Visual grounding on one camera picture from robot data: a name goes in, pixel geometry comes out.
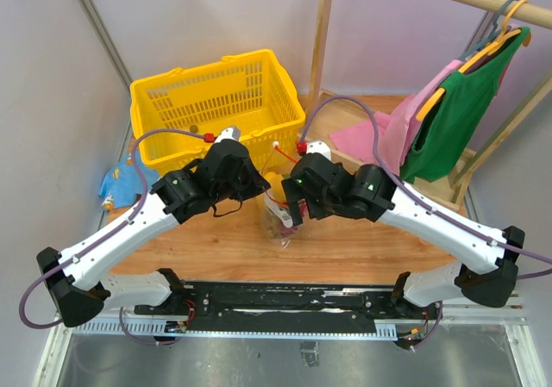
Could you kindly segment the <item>clear zip top bag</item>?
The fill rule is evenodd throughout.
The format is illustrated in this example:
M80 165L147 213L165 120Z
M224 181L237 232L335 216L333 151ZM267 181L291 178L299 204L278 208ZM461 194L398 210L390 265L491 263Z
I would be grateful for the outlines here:
M289 170L278 168L277 166L272 166L272 162L276 157L283 157L286 163L291 163L294 165L298 162L298 159L292 157L289 153L286 153L275 140L271 145L271 152L261 168L261 175L264 178L264 175L267 172L277 172L280 173L284 179L289 177ZM289 208L287 202L280 202L275 200L269 189L265 191L260 197L257 197L256 202L260 209L261 215L261 225L267 233L267 237L273 243L279 243L282 248L286 249L291 244L292 238L296 235L293 235L290 239L280 239L277 235L276 227L280 222L282 222L287 227L292 225L292 218L290 216Z

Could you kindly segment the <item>dark red fruit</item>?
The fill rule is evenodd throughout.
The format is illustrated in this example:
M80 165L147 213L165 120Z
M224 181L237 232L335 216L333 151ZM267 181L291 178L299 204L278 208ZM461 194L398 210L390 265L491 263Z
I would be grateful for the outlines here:
M282 222L276 227L277 235L280 239L290 239L300 230L300 226L287 227Z

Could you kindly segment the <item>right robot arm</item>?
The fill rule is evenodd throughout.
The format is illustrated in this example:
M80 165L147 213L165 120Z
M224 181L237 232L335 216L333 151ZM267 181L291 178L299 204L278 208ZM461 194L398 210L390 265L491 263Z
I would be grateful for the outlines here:
M392 311L402 318L421 307L465 297L502 308L513 292L518 266L516 250L524 232L473 222L421 195L377 165L348 172L320 153L307 153L284 178L282 187L295 225L303 221L304 204L311 219L331 215L369 220L416 235L454 257L454 262L428 272L399 275L391 296Z

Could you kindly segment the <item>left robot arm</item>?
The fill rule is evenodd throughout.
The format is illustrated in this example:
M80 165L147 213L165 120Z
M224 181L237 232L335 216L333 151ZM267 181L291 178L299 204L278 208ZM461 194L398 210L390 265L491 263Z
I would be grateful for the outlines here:
M269 190L249 152L222 140L201 159L166 173L142 203L80 244L59 252L42 250L37 261L62 323L75 328L107 309L148 306L161 314L185 306L185 288L170 268L142 275L110 270L154 237L230 199L243 203Z

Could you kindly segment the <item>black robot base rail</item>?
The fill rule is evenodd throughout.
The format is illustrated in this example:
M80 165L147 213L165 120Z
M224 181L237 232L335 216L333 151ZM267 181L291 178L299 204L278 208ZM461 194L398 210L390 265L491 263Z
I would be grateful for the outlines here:
M137 315L164 316L162 333L254 338L387 338L417 344L437 318L437 303L402 301L390 285L181 281L168 269L171 294Z

